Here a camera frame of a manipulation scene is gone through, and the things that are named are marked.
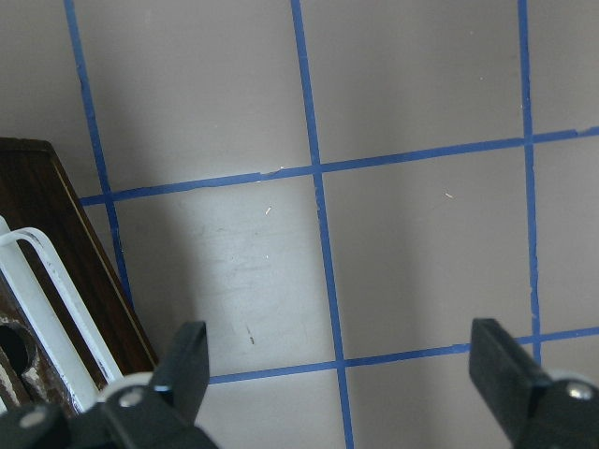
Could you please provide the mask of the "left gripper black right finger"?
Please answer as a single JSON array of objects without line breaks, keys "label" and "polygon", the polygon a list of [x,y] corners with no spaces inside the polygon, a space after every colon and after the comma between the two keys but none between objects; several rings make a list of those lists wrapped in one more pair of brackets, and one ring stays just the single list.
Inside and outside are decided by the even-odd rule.
[{"label": "left gripper black right finger", "polygon": [[501,325],[475,318],[471,326],[470,378],[497,419],[527,419],[551,378]]}]

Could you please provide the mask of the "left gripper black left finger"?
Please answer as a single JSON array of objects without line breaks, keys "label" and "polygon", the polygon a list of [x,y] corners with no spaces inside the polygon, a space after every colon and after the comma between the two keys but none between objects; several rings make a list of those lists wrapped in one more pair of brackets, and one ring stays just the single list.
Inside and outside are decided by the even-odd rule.
[{"label": "left gripper black left finger", "polygon": [[209,383],[206,323],[186,322],[153,372],[151,389],[185,421],[194,423]]}]

